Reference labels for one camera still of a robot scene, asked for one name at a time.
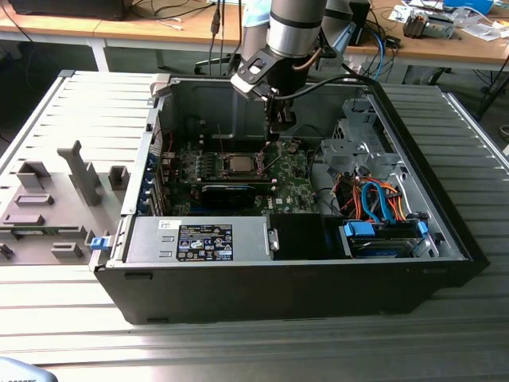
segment green circuit board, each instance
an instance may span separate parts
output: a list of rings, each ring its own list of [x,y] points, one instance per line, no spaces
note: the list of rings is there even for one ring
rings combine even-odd
[[[313,188],[307,178],[308,159],[306,150],[289,150],[295,143],[280,141],[271,143],[264,150],[263,163],[266,178],[275,181],[277,186],[256,185],[246,181],[245,184],[263,189],[254,197],[250,208],[225,211],[207,211],[200,203],[200,190],[205,182],[200,178],[197,164],[204,153],[191,144],[176,152],[173,176],[167,184],[169,188],[170,214],[173,216],[188,215],[231,215],[260,216],[266,213],[316,213],[317,201],[313,197]]]

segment sticker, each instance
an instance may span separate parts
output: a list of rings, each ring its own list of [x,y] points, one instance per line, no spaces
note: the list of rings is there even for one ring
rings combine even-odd
[[[159,229],[178,229],[182,220],[159,220]]]
[[[177,260],[232,261],[233,234],[231,225],[180,225]]]

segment blue cable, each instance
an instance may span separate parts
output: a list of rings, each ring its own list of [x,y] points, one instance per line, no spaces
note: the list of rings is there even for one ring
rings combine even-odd
[[[363,187],[363,192],[361,194],[361,201],[363,204],[363,210],[364,212],[371,217],[375,221],[375,223],[380,223],[380,219],[367,207],[367,191],[369,190],[370,185],[373,185],[376,187],[376,189],[379,192],[379,198],[380,198],[380,207],[382,207],[382,213],[385,220],[388,220],[392,224],[396,223],[396,219],[392,216],[390,213],[389,208],[387,207],[387,202],[385,200],[385,193],[383,192],[382,187],[380,185],[377,185],[373,181],[370,181],[366,183]]]
[[[378,34],[376,34],[374,31],[372,31],[371,29],[367,29],[368,32],[370,32],[373,36],[375,36],[376,40],[379,42],[379,47],[380,47],[380,64],[379,64],[379,68],[378,70],[376,71],[376,74],[375,74],[375,77],[373,78],[373,80],[376,80],[380,74],[380,70],[382,69],[382,66],[383,66],[383,55],[384,55],[384,48],[383,48],[383,43],[382,43],[382,39],[380,38],[380,36]]]

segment motherboard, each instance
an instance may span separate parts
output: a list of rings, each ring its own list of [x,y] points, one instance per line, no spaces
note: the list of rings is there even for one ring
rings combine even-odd
[[[187,142],[163,161],[169,215],[261,216],[315,213],[311,150],[300,141]]]

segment black computer case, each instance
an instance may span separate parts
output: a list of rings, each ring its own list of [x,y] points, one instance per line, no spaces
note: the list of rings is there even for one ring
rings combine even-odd
[[[17,14],[122,20],[133,0],[9,0]]]

